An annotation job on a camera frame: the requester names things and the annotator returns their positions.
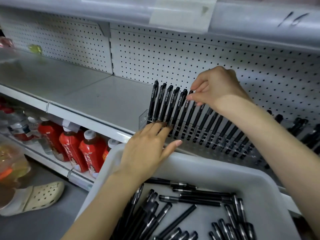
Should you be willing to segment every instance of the lower shelf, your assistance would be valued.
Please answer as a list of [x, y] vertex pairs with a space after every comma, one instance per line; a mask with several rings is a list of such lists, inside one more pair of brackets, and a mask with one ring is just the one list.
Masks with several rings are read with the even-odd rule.
[[53, 155], [47, 155], [43, 151], [39, 143], [31, 145], [25, 145], [13, 137], [6, 137], [0, 135], [1, 139], [8, 138], [20, 146], [26, 155], [38, 161], [39, 163], [47, 166], [48, 168], [56, 171], [64, 177], [67, 177], [71, 183], [78, 185], [79, 187], [90, 191], [94, 184], [95, 178], [93, 178], [89, 172], [80, 173], [72, 169], [71, 163], [57, 160]]

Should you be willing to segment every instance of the forearm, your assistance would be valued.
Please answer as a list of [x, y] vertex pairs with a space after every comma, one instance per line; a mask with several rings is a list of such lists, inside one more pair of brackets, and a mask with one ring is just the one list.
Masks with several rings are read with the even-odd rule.
[[106, 240], [140, 182], [125, 172], [115, 172], [70, 227], [62, 240]]
[[252, 141], [320, 237], [320, 191], [315, 190], [320, 182], [319, 157], [250, 101], [228, 96], [219, 103], [221, 113]]

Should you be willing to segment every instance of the gray floor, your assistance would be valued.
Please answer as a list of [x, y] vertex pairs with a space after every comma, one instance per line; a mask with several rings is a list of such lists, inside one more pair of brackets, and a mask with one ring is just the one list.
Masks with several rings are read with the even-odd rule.
[[57, 203], [43, 209], [10, 217], [0, 216], [1, 240], [58, 240], [72, 225], [88, 192], [70, 184], [36, 163], [29, 185], [64, 181], [66, 187]]

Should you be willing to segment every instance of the person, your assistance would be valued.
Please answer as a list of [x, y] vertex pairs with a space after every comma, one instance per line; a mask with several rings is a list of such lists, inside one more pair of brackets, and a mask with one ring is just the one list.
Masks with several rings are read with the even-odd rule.
[[[320, 160], [253, 103], [233, 70], [223, 67], [200, 73], [187, 96], [197, 105], [208, 104], [232, 121], [252, 141], [294, 199], [320, 238]], [[150, 178], [163, 160], [182, 144], [171, 142], [163, 149], [171, 128], [156, 122], [132, 136], [119, 169], [111, 174], [87, 209], [66, 232], [63, 240], [109, 239], [130, 197]]]

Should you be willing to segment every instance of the pegboard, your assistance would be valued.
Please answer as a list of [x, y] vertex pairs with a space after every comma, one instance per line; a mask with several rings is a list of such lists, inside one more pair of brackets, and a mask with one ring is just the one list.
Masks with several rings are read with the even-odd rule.
[[320, 118], [320, 56], [138, 26], [111, 24], [116, 76], [189, 89], [215, 66], [234, 69], [259, 106], [286, 120]]
[[18, 49], [37, 44], [42, 54], [57, 60], [112, 73], [109, 38], [98, 24], [66, 15], [0, 8], [0, 24]]

